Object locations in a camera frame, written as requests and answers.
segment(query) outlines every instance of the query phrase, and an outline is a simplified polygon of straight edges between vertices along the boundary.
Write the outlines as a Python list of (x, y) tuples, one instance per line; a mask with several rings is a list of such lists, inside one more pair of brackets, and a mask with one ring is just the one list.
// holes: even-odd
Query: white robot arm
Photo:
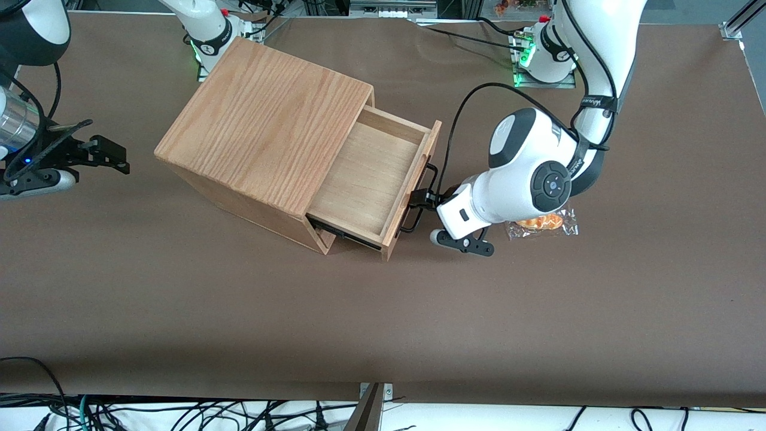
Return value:
[(576, 56), (585, 96), (572, 130), (533, 108), (502, 120), (489, 145), (489, 170), (464, 180), (438, 205), (449, 237), (434, 231), (434, 243), (471, 252), (476, 230), (554, 212), (595, 182), (630, 81), (645, 4), (557, 0), (553, 19), (531, 29), (537, 49), (525, 68), (538, 81), (561, 81)]
[[(252, 38), (262, 32), (254, 30), (253, 23), (224, 13), (214, 0), (159, 1), (181, 20), (204, 75), (235, 36)], [(79, 179), (71, 168), (76, 165), (109, 166), (129, 173), (124, 148), (101, 136), (87, 142), (75, 140), (71, 134), (77, 128), (58, 126), (51, 119), (53, 112), (44, 113), (39, 102), (6, 71), (17, 64), (55, 64), (69, 41), (69, 18), (61, 0), (17, 0), (0, 9), (0, 69), (31, 100), (0, 87), (0, 160), (5, 160), (5, 168), (0, 169), (0, 201), (69, 189)]]

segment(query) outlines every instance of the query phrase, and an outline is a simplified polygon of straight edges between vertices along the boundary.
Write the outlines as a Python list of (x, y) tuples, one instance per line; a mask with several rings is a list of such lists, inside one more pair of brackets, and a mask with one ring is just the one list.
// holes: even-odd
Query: plastic bag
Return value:
[[(544, 225), (547, 227), (558, 226), (555, 229), (536, 229), (532, 226)], [(537, 238), (541, 236), (569, 236), (579, 234), (577, 226), (577, 217), (575, 211), (569, 206), (567, 202), (552, 215), (544, 215), (533, 220), (523, 220), (521, 222), (506, 222), (506, 232), (508, 232), (508, 238)]]

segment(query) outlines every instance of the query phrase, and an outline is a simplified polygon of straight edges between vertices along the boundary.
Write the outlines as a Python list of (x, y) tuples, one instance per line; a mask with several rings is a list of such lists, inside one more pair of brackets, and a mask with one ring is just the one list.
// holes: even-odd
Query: wooden box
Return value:
[(323, 254), (337, 234), (388, 260), (440, 125), (377, 110), (371, 85), (237, 38), (155, 155), (243, 219)]

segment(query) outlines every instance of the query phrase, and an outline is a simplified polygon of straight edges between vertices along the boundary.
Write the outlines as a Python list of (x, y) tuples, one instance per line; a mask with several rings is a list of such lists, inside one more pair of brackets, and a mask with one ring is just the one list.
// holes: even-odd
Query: control button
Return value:
[(550, 170), (546, 165), (540, 165), (535, 169), (535, 173), (532, 174), (532, 190), (541, 190), (543, 184), (545, 184), (545, 177), (550, 173)]
[(563, 176), (566, 176), (568, 173), (567, 168), (559, 162), (549, 162), (548, 169), (550, 169), (551, 172), (555, 172)]
[(546, 196), (545, 193), (535, 195), (532, 203), (535, 205), (535, 208), (543, 212), (551, 212), (560, 206), (557, 199), (552, 199)]
[(564, 205), (565, 202), (567, 202), (567, 199), (569, 199), (569, 194), (572, 191), (572, 184), (570, 181), (567, 181), (564, 183), (564, 190), (561, 192), (561, 195), (558, 196), (558, 203), (561, 205)]
[(565, 180), (558, 173), (552, 173), (545, 177), (545, 193), (548, 196), (556, 197), (564, 191)]

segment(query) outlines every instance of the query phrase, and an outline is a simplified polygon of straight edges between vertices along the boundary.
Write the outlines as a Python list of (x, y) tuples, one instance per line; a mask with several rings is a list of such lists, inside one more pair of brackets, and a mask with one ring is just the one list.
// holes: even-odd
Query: brown table surface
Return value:
[[(715, 26), (644, 25), (603, 175), (572, 200), (578, 237), (492, 258), (428, 241), (389, 263), (322, 256), (216, 209), (152, 155), (198, 86), (177, 18), (73, 14), (56, 119), (93, 118), (133, 171), (83, 168), (73, 190), (0, 212), (0, 356), (49, 363), (69, 393), (412, 401), (766, 405), (766, 120), (743, 54)], [(478, 24), (465, 34), (501, 41)], [(408, 21), (296, 19), (267, 42), (375, 86), (377, 107), (445, 133), (471, 88), (509, 82), (502, 48)], [(24, 82), (51, 101), (51, 67)], [(577, 90), (529, 90), (562, 118)], [(484, 90), (445, 183), (486, 169), (525, 102)], [(2, 364), (0, 390), (51, 391)]]

